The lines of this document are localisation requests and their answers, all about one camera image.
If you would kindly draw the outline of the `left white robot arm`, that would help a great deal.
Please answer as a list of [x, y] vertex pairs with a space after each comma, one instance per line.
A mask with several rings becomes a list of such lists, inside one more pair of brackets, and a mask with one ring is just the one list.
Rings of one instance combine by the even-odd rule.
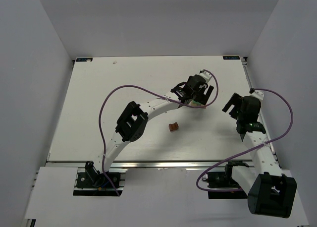
[[[139, 89], [155, 96], [156, 99], [142, 104], [135, 101], [129, 102], [116, 122], [113, 136], [106, 142], [102, 129], [103, 110], [111, 95], [123, 88]], [[215, 102], [218, 92], [219, 86], [216, 77], [205, 69], [190, 76], [186, 82], [177, 84], [165, 95], [156, 94], [136, 85], [122, 85], [115, 88], [106, 96], [99, 112], [98, 125], [104, 148], [100, 155], [102, 159], [97, 171], [107, 173], [122, 150], [128, 144], [141, 138], [148, 121], [154, 117], [181, 107], [198, 109], [198, 106], [190, 105], [192, 101], [200, 103], [201, 108], [206, 108]]]

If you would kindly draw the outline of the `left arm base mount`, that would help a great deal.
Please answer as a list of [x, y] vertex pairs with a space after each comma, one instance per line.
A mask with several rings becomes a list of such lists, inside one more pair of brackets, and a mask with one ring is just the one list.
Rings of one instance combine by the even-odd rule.
[[118, 197], [125, 185], [125, 169], [106, 173], [96, 170], [92, 162], [78, 168], [73, 189], [74, 196]]

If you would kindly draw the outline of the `brown notched block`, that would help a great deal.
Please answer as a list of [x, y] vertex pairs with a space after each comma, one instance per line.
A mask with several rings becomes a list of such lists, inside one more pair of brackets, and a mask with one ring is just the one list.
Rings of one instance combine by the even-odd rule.
[[170, 123], [170, 124], [168, 125], [168, 128], [169, 128], [169, 131], [170, 131], [170, 132], [174, 132], [174, 131], [177, 131], [177, 130], [179, 129], [179, 125], [178, 125], [177, 122], [175, 122], [175, 123]]

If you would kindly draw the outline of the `green cylinder block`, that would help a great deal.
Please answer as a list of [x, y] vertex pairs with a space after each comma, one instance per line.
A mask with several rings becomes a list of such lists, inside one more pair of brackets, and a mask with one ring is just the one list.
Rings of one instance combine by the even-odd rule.
[[199, 102], [192, 101], [191, 106], [200, 107], [201, 104]]

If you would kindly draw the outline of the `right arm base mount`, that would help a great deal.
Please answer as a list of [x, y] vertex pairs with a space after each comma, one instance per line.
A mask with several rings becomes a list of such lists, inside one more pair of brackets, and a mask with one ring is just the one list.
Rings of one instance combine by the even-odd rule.
[[256, 173], [242, 161], [229, 161], [224, 171], [211, 171], [203, 176], [210, 200], [247, 199]]

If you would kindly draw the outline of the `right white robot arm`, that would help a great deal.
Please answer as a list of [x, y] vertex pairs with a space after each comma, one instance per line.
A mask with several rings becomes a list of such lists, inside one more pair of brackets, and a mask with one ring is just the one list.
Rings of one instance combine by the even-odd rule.
[[275, 160], [267, 142], [264, 125], [259, 122], [264, 95], [253, 92], [249, 96], [234, 93], [222, 109], [236, 120], [236, 130], [247, 149], [254, 170], [243, 162], [229, 161], [225, 178], [236, 182], [247, 194], [249, 211], [255, 215], [288, 218], [291, 215], [297, 183], [287, 177]]

